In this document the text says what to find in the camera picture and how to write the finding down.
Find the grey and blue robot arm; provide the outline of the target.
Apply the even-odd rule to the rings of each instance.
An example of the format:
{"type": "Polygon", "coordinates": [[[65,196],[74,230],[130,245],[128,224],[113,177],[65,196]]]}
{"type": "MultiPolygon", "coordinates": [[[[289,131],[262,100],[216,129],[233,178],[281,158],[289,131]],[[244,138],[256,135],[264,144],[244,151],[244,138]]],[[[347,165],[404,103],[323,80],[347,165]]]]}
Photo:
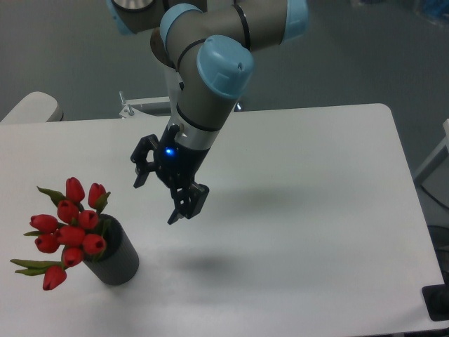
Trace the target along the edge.
{"type": "Polygon", "coordinates": [[[307,30],[306,1],[233,1],[210,11],[205,1],[108,1],[122,34],[152,30],[154,55],[179,76],[161,137],[143,137],[131,155],[134,186],[155,173],[170,190],[169,222],[200,213],[207,186],[195,175],[248,86],[253,53],[307,30]]]}

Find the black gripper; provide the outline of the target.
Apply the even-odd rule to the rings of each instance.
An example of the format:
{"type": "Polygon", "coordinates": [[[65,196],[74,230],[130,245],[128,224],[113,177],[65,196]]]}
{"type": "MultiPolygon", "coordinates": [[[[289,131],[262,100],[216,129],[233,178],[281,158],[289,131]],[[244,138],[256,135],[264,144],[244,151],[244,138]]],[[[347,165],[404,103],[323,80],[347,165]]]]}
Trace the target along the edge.
{"type": "Polygon", "coordinates": [[[142,137],[130,156],[137,175],[134,188],[142,187],[154,171],[170,188],[175,208],[168,219],[169,225],[198,215],[210,192],[208,186],[195,183],[195,174],[209,150],[192,150],[181,145],[175,140],[179,132],[180,127],[172,125],[163,132],[160,140],[154,134],[142,137]],[[150,152],[153,152],[152,161],[147,159],[150,152]]]}

